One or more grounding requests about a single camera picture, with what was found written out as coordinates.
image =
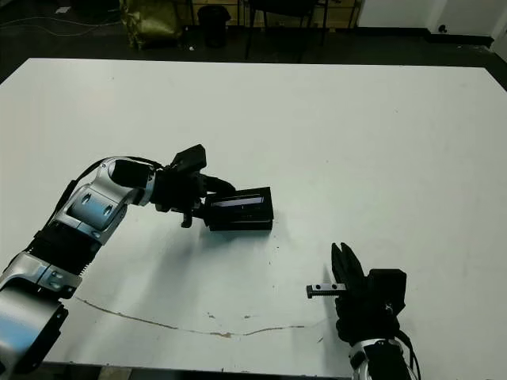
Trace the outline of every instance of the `small metal part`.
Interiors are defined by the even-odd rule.
[[[48,270],[40,277],[37,284],[53,291],[65,290],[71,293],[82,282],[82,278],[73,273],[64,271],[54,265],[51,265]]]
[[[0,290],[12,279],[22,278],[37,283],[47,271],[49,263],[26,252],[19,253],[7,269],[0,275]]]
[[[344,283],[319,283],[316,285],[307,285],[307,297],[318,296],[334,296],[337,297],[340,293],[346,291]]]

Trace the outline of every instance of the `white table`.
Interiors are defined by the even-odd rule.
[[[305,295],[346,241],[408,274],[425,378],[503,378],[506,120],[478,68],[30,59],[0,85],[0,265],[89,163],[202,143],[206,173],[271,186],[271,234],[131,207],[48,361],[349,376],[333,300]]]

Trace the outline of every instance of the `wall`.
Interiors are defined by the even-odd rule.
[[[498,36],[507,22],[506,0],[364,0],[362,27],[427,28],[438,33]]]
[[[444,24],[448,34],[491,36],[504,8],[505,0],[447,0],[429,30],[437,33]]]
[[[359,26],[425,28],[434,0],[364,0]]]

